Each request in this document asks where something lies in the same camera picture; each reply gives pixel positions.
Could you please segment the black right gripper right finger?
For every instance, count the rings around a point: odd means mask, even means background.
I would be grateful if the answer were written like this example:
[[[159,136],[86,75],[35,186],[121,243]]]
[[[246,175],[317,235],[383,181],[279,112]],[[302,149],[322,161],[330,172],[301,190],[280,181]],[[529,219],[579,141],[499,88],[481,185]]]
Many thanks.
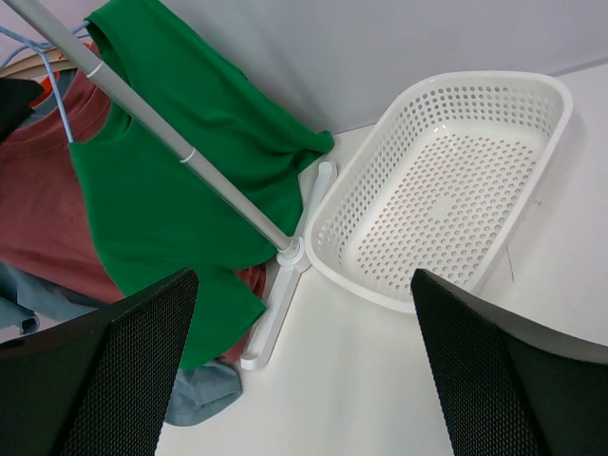
[[[410,288],[454,454],[606,454],[606,347],[428,270]]]

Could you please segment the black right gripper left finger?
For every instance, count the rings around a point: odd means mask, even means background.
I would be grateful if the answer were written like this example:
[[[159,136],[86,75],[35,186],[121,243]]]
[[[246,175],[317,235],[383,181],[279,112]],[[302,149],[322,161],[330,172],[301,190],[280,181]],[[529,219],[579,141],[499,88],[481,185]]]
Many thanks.
[[[154,454],[198,288],[183,269],[2,343],[2,454]]]

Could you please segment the grey blue t shirt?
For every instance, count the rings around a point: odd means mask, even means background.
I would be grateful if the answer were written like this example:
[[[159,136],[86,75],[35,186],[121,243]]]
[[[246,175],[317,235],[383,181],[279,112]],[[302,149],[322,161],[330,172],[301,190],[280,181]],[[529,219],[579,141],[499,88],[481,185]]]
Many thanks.
[[[107,305],[6,263],[1,265],[1,330],[37,333],[43,317],[64,323]],[[176,427],[200,424],[232,405],[242,394],[238,371],[222,361],[177,370],[164,422]]]

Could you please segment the dusty red t shirt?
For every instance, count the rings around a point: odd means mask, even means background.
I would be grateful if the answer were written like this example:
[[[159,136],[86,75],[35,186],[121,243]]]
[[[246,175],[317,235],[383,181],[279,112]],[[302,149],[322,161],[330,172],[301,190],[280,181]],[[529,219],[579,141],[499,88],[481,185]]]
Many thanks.
[[[103,303],[123,297],[93,246],[57,109],[1,145],[1,259]]]

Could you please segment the green t shirt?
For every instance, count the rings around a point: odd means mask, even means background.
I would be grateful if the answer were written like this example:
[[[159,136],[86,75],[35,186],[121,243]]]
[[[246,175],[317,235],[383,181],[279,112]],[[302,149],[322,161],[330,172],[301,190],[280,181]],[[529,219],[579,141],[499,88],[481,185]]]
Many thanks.
[[[111,1],[90,14],[104,62],[285,234],[303,210],[298,176],[333,149],[158,1]],[[70,147],[93,244],[133,295],[190,268],[199,294],[180,361],[223,355],[263,314],[239,273],[275,247],[119,105]]]

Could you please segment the beige wooden hanger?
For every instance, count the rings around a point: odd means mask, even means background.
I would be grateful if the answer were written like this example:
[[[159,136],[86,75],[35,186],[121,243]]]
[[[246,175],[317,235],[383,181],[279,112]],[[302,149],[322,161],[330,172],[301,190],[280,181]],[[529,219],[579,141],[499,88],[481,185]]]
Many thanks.
[[[72,70],[77,67],[56,47],[44,50],[43,56],[47,59],[52,73]],[[38,54],[32,54],[1,69],[2,78],[13,79],[35,79],[44,76],[46,73],[47,68],[43,58]]]

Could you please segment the light blue wire hanger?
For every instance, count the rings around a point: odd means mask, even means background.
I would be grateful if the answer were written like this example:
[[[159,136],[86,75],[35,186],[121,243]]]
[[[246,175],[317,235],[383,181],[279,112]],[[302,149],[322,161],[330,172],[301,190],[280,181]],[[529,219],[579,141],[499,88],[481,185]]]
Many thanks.
[[[66,134],[66,139],[69,143],[72,143],[74,141],[74,138],[73,138],[71,127],[69,125],[67,112],[66,112],[66,109],[63,104],[62,94],[58,87],[58,81],[60,80],[61,75],[65,72],[71,71],[71,70],[65,70],[62,72],[52,73],[47,59],[43,56],[44,50],[49,50],[51,48],[57,48],[57,47],[50,42],[33,41],[19,33],[16,33],[14,31],[9,30],[8,28],[4,28],[4,27],[1,27],[1,34],[19,44],[19,47],[16,48],[12,53],[10,53],[5,58],[4,61],[1,62],[1,69],[3,67],[6,67],[8,64],[15,63],[32,54],[38,54],[43,58],[43,62],[45,64],[45,67],[47,68],[47,73],[44,76],[39,77],[39,78],[21,79],[21,80],[32,80],[32,81],[35,81],[36,83],[39,83],[40,81],[44,80],[47,76],[50,77],[52,88],[53,88],[52,96],[55,99],[56,107],[59,110],[60,119],[62,121],[64,130],[65,130],[65,134]]]

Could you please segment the orange t shirt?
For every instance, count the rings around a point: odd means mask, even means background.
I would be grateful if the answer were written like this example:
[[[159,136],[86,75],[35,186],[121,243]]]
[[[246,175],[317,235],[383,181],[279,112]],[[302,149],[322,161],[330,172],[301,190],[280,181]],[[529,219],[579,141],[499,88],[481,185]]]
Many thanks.
[[[53,88],[49,76],[47,76],[44,80],[40,81],[39,85],[43,88],[43,92],[29,104],[31,108],[35,108],[36,106],[40,105],[53,93]]]

